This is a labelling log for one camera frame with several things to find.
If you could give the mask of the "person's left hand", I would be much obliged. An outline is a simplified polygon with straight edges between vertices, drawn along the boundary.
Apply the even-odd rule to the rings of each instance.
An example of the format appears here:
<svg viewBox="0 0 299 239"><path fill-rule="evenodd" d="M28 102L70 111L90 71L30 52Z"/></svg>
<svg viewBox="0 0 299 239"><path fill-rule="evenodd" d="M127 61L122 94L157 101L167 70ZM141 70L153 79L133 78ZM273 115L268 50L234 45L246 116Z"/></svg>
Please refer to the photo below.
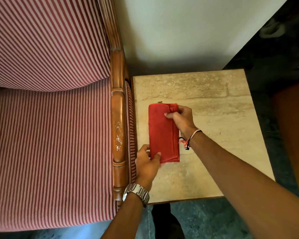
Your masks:
<svg viewBox="0 0 299 239"><path fill-rule="evenodd" d="M153 180L155 179L161 164L155 164L151 161L150 145L144 144L137 152L136 164L136 181L135 183L142 186L147 192L152 188Z"/></svg>

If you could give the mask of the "person's right hand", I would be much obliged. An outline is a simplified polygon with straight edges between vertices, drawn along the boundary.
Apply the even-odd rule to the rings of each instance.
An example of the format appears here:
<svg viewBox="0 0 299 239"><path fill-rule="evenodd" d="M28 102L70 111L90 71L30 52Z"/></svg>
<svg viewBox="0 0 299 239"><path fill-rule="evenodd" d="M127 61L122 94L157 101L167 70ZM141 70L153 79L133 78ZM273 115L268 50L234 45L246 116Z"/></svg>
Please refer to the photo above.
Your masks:
<svg viewBox="0 0 299 239"><path fill-rule="evenodd" d="M178 108L178 112L181 114L181 119L173 121L178 127L181 136L187 140L196 130L198 130L198 128L193 121L192 109L182 105L178 105Z"/></svg>

